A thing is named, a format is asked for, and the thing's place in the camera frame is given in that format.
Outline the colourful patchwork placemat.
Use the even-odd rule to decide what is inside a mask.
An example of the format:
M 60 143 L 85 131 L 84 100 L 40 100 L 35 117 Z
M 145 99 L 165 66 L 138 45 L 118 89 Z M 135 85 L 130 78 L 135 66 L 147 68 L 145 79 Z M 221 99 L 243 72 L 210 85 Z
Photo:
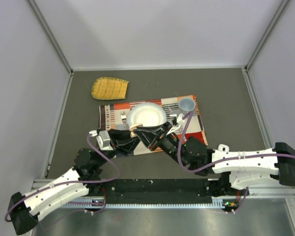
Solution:
M 99 129 L 107 131 L 110 129 L 124 130 L 125 127 L 121 118 L 122 112 L 125 112 L 127 128 L 136 123 L 141 123 L 144 126 L 156 126 L 168 121 L 172 124 L 171 118 L 173 116 L 171 115 L 180 115 L 183 113 L 183 110 L 179 106 L 179 102 L 187 97 L 194 100 L 195 111 L 187 128 L 183 143 L 187 138 L 193 136 L 203 144 L 208 145 L 195 95 L 101 105 L 99 106 Z M 134 156 L 150 153 L 152 152 L 148 148 L 142 143 L 139 143 L 128 155 Z

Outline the aluminium frame right post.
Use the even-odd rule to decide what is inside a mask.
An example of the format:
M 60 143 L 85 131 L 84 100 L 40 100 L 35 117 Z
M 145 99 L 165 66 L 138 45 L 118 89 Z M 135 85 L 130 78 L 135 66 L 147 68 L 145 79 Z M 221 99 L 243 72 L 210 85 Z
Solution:
M 279 4 L 277 10 L 275 11 L 274 16 L 271 18 L 270 23 L 268 24 L 266 30 L 264 31 L 264 33 L 263 33 L 260 41 L 258 42 L 255 50 L 253 51 L 248 63 L 244 67 L 246 73 L 248 73 L 252 69 L 252 67 L 253 67 L 255 61 L 257 60 L 259 54 L 261 53 L 263 47 L 267 43 L 267 40 L 271 36 L 273 30 L 275 29 L 275 27 L 278 24 L 279 20 L 284 15 L 284 13 L 287 10 L 287 8 L 289 7 L 290 3 L 291 3 L 291 0 L 282 0 L 282 1 L 280 1 L 280 4 Z

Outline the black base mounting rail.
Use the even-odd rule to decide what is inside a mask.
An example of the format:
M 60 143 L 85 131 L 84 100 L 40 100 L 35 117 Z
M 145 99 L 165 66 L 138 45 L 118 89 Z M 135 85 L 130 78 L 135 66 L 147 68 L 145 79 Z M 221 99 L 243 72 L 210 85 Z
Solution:
M 212 197 L 244 196 L 230 184 L 207 179 L 116 179 L 102 185 L 108 204 L 202 204 Z

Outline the yellow woven cloth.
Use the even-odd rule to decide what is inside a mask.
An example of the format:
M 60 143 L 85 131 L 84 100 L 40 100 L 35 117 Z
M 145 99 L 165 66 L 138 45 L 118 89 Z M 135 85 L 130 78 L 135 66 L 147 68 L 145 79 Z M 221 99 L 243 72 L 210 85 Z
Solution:
M 92 85 L 91 95 L 98 100 L 125 99 L 128 81 L 114 77 L 100 77 Z

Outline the aluminium frame post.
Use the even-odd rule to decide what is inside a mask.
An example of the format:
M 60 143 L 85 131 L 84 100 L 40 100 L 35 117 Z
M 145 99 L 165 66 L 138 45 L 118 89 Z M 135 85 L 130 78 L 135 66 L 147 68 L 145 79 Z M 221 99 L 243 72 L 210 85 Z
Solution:
M 72 75 L 73 69 L 69 65 L 68 60 L 66 59 L 62 49 L 60 48 L 52 30 L 50 29 L 45 17 L 43 16 L 39 6 L 37 5 L 35 0 L 26 0 L 30 8 L 32 9 L 35 17 L 37 18 L 39 24 L 42 27 L 43 32 L 45 33 L 46 37 L 48 38 L 49 42 L 51 43 L 56 55 L 58 56 L 60 62 L 64 66 L 65 70 L 68 72 L 69 75 Z
M 275 11 L 274 16 L 271 18 L 270 23 L 268 24 L 266 30 L 264 31 L 264 33 L 263 33 L 260 41 L 258 42 L 255 50 L 253 51 L 248 63 L 244 67 L 246 73 L 248 73 L 252 69 L 252 67 L 253 67 L 255 61 L 257 60 L 259 54 L 261 53 L 263 47 L 267 43 L 267 40 L 271 36 L 273 30 L 275 29 L 275 27 L 278 24 L 279 20 L 284 15 L 284 13 L 287 10 L 287 8 L 289 7 L 290 3 L 291 3 L 291 0 L 282 0 L 282 1 L 280 1 L 280 4 L 279 4 L 277 10 Z

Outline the aluminium frame front beam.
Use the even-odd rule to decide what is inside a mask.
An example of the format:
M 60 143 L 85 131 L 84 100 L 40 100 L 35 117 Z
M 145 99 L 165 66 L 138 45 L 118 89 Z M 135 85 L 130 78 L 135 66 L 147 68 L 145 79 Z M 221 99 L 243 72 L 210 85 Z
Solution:
M 56 194 L 56 206 L 67 208 L 221 208 L 232 211 L 244 199 L 295 198 L 293 187 L 250 187 L 218 190 L 217 181 L 205 179 L 116 179 L 99 184 L 88 194 L 73 188 Z

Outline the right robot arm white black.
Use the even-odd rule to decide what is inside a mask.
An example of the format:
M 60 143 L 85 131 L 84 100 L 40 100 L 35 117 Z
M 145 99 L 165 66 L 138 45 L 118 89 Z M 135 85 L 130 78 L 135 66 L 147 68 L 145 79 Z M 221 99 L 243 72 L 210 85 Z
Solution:
M 184 142 L 170 133 L 171 128 L 168 122 L 155 127 L 139 124 L 131 129 L 131 136 L 149 150 L 161 148 L 189 173 L 220 174 L 217 190 L 227 195 L 274 180 L 295 187 L 295 150 L 287 143 L 278 142 L 273 148 L 258 151 L 231 152 L 227 147 L 208 149 L 194 137 Z

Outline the aluminium frame left post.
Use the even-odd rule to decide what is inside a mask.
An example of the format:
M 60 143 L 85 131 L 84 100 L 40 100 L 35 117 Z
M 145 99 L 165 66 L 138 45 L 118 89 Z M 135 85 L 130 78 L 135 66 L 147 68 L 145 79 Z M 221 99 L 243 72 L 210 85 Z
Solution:
M 62 49 L 60 48 L 52 30 L 50 29 L 45 17 L 43 16 L 39 6 L 37 5 L 35 0 L 26 0 L 30 8 L 32 9 L 35 17 L 37 18 L 39 24 L 42 27 L 43 32 L 45 33 L 46 37 L 48 38 L 49 42 L 51 43 L 56 55 L 58 56 L 60 62 L 64 66 L 65 70 L 68 72 L 69 75 L 72 75 L 73 69 L 69 65 L 68 60 L 66 59 Z

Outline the light blue mug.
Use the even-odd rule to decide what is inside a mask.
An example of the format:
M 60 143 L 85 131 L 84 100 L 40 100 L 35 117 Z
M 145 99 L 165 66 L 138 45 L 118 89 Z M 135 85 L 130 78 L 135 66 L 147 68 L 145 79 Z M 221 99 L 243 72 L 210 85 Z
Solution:
M 181 113 L 185 116 L 185 115 L 189 115 L 189 114 L 194 113 L 196 103 L 190 97 L 183 97 L 179 101 L 178 106 L 179 106 L 179 110 L 181 111 Z

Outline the white round plate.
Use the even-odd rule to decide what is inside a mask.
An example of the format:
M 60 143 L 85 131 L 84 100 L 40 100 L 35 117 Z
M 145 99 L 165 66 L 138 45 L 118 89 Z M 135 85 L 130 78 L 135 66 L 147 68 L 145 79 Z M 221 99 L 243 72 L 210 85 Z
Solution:
M 166 113 L 161 106 L 144 102 L 136 105 L 127 115 L 129 126 L 142 124 L 146 127 L 162 125 L 167 121 Z

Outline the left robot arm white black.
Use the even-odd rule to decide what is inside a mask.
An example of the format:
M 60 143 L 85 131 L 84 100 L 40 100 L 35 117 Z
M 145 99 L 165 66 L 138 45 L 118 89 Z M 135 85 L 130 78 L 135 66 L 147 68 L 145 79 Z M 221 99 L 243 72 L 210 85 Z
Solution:
M 22 235 L 68 202 L 98 194 L 103 183 L 120 176 L 120 169 L 112 158 L 132 152 L 139 142 L 129 130 L 90 131 L 87 136 L 90 148 L 78 151 L 72 168 L 35 191 L 11 196 L 5 222 L 12 223 L 15 233 Z

